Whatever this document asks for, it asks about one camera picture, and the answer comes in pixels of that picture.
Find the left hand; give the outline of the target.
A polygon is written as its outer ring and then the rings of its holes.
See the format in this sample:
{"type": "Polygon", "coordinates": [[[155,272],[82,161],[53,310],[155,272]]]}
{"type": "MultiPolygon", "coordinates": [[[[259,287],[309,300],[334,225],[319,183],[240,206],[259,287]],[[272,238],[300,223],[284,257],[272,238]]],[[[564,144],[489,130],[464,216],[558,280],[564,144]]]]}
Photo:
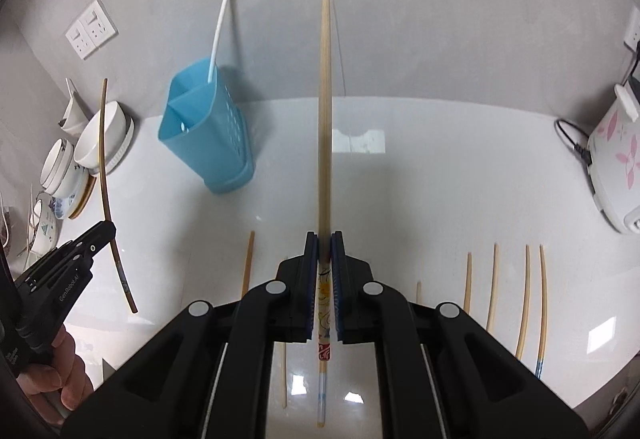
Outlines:
{"type": "Polygon", "coordinates": [[[62,325],[52,341],[50,365],[31,364],[17,378],[32,406],[50,425],[61,426],[65,417],[46,397],[58,393],[67,411],[75,411],[93,393],[86,365],[76,353],[75,340],[62,325]]]}

